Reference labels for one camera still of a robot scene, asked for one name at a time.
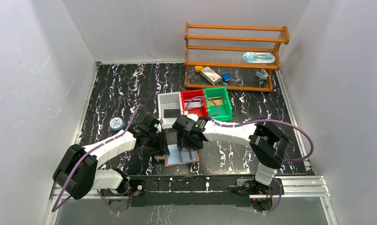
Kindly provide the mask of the grey numbered credit card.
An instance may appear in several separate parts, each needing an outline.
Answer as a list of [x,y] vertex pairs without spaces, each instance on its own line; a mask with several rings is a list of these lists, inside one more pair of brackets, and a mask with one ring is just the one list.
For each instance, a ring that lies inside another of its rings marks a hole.
[[194,109],[194,108],[202,108],[204,106],[203,99],[197,98],[192,100],[190,103],[190,99],[184,100],[184,105],[186,110]]

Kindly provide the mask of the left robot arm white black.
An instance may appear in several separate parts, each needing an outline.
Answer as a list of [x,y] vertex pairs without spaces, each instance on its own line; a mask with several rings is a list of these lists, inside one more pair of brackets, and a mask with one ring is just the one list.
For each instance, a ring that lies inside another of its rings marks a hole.
[[151,155],[168,154],[165,131],[160,118],[147,114],[115,135],[92,145],[71,145],[53,174],[53,181],[75,200],[92,190],[110,189],[126,195],[132,188],[131,177],[119,169],[100,167],[124,152],[142,149]]

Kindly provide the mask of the brown leather card holder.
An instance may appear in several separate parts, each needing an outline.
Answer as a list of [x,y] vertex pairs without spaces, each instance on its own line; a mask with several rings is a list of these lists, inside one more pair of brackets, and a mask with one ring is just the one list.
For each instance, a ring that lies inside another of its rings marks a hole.
[[170,152],[169,155],[155,156],[155,159],[163,160],[166,167],[199,162],[197,150],[189,150],[186,148],[178,150],[176,144],[168,145],[168,149]]

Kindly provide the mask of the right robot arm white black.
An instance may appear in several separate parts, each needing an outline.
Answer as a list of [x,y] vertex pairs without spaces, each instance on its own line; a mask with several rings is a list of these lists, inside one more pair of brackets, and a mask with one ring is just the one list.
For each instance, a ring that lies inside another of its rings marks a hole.
[[281,168],[289,140],[271,122],[238,124],[199,117],[197,120],[179,115],[172,128],[182,134],[190,149],[200,149],[203,142],[225,141],[251,147],[259,161],[253,187],[259,194],[272,188],[272,181]]

